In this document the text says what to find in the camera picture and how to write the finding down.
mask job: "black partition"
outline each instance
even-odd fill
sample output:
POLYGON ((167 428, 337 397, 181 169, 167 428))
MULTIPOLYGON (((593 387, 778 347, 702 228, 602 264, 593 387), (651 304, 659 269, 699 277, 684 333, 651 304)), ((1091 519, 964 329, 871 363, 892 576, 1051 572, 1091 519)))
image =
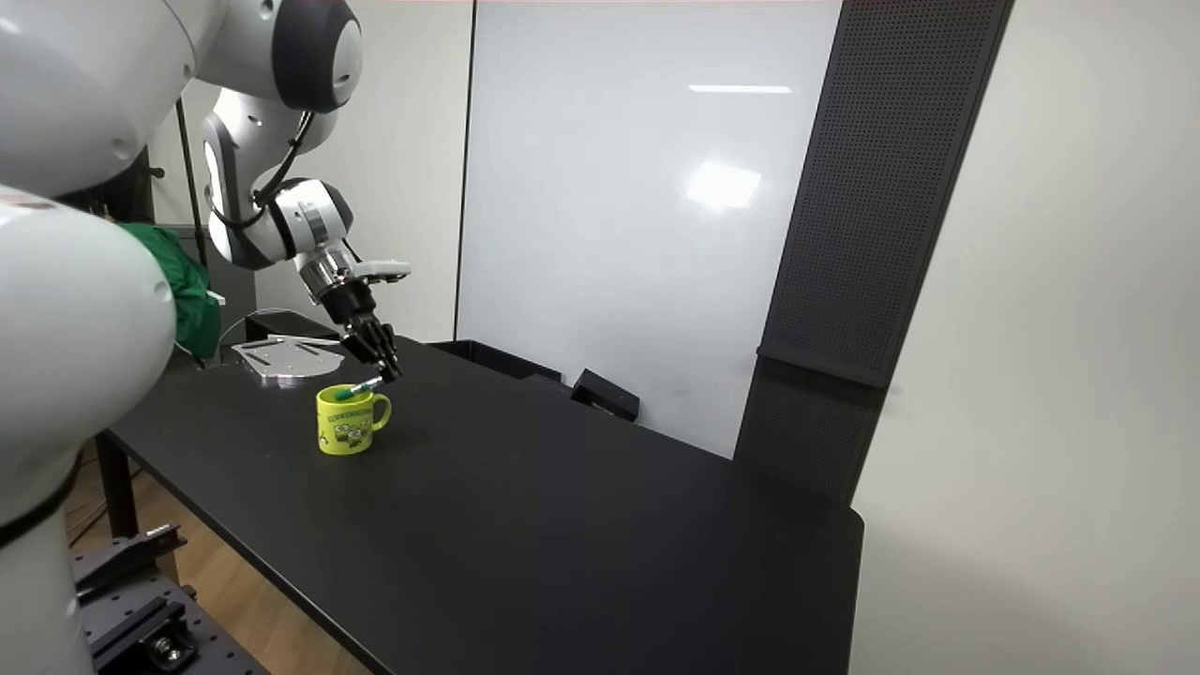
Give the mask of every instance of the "black partition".
POLYGON ((853 499, 1013 0, 848 0, 739 466, 853 499))

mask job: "black tabletop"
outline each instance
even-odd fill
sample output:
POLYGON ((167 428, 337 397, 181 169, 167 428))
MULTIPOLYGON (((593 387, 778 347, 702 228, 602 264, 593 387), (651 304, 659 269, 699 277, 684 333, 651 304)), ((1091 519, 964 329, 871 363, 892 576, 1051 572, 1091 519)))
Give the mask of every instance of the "black tabletop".
POLYGON ((171 373, 112 436, 379 671, 843 671, 858 518, 556 391, 402 344, 394 422, 171 373))

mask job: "cable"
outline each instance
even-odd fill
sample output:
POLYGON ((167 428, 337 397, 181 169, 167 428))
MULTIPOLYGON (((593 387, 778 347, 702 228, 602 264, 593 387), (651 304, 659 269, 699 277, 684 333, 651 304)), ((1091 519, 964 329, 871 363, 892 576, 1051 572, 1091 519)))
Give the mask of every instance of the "cable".
POLYGON ((302 121, 304 121, 302 134, 291 139, 291 152, 287 152, 287 159, 277 164, 277 171, 267 181, 267 187, 258 192, 258 197, 273 197, 277 187, 287 182, 287 177, 293 171, 293 159, 302 158, 302 146, 304 146, 304 139, 308 139, 308 132, 312 132, 312 123, 317 123, 317 113, 302 113, 302 121))
POLYGON ((366 256, 359 256, 359 251, 353 251, 353 242, 348 242, 348 239, 341 239, 341 246, 353 256, 353 263, 366 263, 366 256))
POLYGON ((72 546, 92 537, 103 519, 106 519, 109 504, 103 513, 93 513, 74 537, 72 537, 72 546))
POLYGON ((176 128, 181 128, 183 177, 189 177, 189 197, 193 197, 196 256, 198 256, 198 264, 212 269, 212 246, 206 246, 206 232, 198 226, 198 194, 196 194, 196 169, 193 169, 193 139, 189 139, 183 96, 176 96, 176 128))
POLYGON ((249 317, 239 313, 236 321, 229 321, 229 324, 218 333, 218 347, 227 344, 227 337, 229 337, 236 324, 249 324, 249 317))

